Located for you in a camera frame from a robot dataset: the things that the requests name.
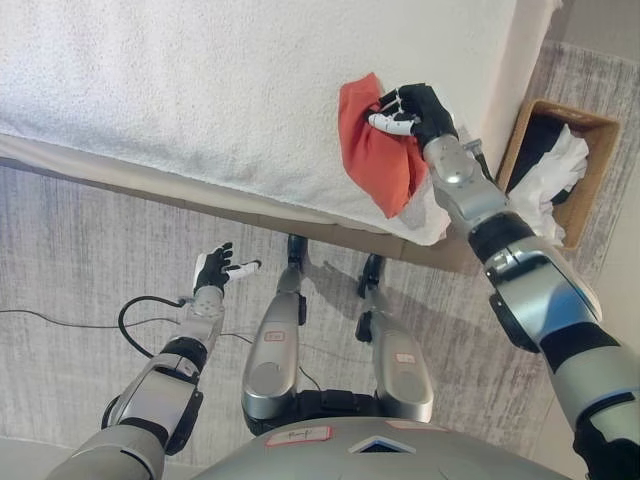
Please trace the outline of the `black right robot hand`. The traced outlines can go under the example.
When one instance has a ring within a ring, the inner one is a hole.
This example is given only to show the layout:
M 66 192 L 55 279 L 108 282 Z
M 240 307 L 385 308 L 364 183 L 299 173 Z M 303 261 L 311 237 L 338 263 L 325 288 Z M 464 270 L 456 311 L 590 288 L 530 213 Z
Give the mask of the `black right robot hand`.
M 412 136 L 424 148 L 443 136 L 459 138 L 453 119 L 432 86 L 410 84 L 396 88 L 378 100 L 378 109 L 364 114 L 376 130 L 395 136 Z

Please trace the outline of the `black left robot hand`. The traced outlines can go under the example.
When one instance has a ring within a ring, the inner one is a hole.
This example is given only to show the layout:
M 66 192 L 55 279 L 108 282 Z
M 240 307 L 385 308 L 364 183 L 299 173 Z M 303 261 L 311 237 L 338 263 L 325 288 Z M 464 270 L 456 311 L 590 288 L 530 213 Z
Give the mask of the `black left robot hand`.
M 204 287 L 214 286 L 221 292 L 231 281 L 240 280 L 259 271 L 262 262 L 258 259 L 245 263 L 234 263 L 233 243 L 225 242 L 213 251 L 198 255 L 193 277 L 193 294 Z

